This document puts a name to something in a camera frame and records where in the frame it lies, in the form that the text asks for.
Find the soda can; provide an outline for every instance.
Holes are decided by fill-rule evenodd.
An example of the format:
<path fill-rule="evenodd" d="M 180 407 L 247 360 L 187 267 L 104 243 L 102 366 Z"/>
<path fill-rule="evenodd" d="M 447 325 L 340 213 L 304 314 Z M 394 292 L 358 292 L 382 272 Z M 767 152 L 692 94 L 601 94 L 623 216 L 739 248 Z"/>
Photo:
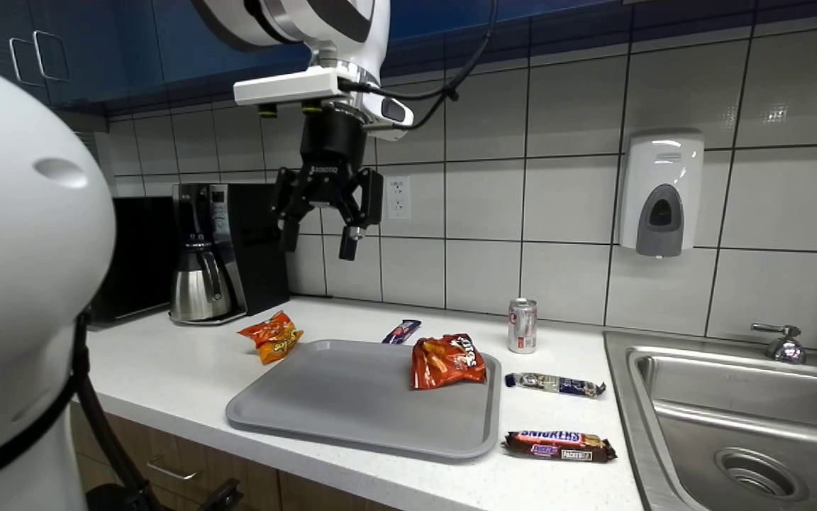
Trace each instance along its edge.
<path fill-rule="evenodd" d="M 508 350 L 509 353 L 532 353 L 535 343 L 535 302 L 516 298 L 509 302 L 509 332 L 508 332 Z"/>

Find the orange chip bag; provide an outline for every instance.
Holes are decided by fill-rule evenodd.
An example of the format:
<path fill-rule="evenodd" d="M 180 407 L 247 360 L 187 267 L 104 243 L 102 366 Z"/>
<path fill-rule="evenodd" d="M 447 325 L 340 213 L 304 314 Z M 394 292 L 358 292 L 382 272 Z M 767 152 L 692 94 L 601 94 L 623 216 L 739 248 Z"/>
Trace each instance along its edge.
<path fill-rule="evenodd" d="M 250 339 L 260 355 L 260 365 L 270 366 L 280 360 L 299 339 L 285 314 L 274 314 L 270 321 L 240 329 L 238 335 Z"/>
<path fill-rule="evenodd" d="M 410 350 L 410 390 L 437 390 L 457 380 L 487 380 L 485 358 L 468 335 L 423 339 Z"/>

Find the black appliance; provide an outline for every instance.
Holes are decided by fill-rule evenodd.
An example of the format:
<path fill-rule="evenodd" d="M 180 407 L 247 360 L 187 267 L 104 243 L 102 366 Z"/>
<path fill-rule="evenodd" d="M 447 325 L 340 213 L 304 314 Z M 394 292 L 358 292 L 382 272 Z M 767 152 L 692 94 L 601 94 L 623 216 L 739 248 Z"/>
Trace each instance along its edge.
<path fill-rule="evenodd" d="M 271 218 L 271 184 L 180 184 L 179 223 L 183 244 L 169 306 L 175 325 L 226 325 L 289 298 L 285 255 Z M 204 304 L 224 298 L 224 287 L 233 289 L 234 304 L 233 309 L 211 306 L 221 314 L 209 318 Z"/>
<path fill-rule="evenodd" d="M 115 248 L 89 302 L 94 325 L 115 325 L 169 304 L 179 255 L 175 201 L 169 196 L 114 199 Z"/>

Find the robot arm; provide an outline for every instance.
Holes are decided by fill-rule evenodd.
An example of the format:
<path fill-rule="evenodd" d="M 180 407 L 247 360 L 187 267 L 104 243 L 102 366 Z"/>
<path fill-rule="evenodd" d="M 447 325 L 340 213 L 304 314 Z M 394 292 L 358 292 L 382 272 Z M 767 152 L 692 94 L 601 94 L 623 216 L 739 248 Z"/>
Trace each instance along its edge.
<path fill-rule="evenodd" d="M 238 105 L 321 101 L 345 112 L 373 136 L 399 139 L 414 113 L 387 98 L 343 92 L 340 82 L 379 89 L 387 45 L 387 0 L 194 0 L 207 25 L 238 48 L 304 42 L 312 64 L 299 74 L 234 82 Z"/>
<path fill-rule="evenodd" d="M 366 133 L 399 139 L 414 113 L 370 94 L 387 42 L 387 0 L 192 0 L 207 25 L 238 48 L 304 42 L 308 68 L 234 82 L 238 105 L 304 102 L 299 170 L 280 170 L 271 213 L 282 248 L 294 251 L 298 223 L 321 201 L 343 216 L 340 258 L 379 223 L 382 177 L 363 167 Z"/>

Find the blue tile backsplash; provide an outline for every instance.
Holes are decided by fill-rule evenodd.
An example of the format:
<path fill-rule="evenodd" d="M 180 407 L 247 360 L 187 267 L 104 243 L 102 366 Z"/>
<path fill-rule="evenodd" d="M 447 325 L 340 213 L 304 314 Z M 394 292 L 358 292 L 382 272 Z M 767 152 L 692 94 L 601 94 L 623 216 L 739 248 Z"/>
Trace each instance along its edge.
<path fill-rule="evenodd" d="M 366 166 L 403 180 L 410 204 L 353 264 L 336 261 L 333 213 L 304 223 L 294 292 L 492 316 L 528 295 L 545 321 L 742 342 L 759 342 L 750 321 L 796 325 L 817 346 L 817 17 L 787 17 L 803 10 L 792 0 L 742 7 L 521 24 L 458 102 L 396 145 L 367 145 Z M 396 59 L 423 72 L 387 79 L 394 92 L 437 89 L 465 45 L 404 48 Z M 294 109 L 260 119 L 207 101 L 108 125 L 94 152 L 115 196 L 299 166 Z M 627 139 L 681 128 L 705 136 L 697 248 L 627 252 Z"/>

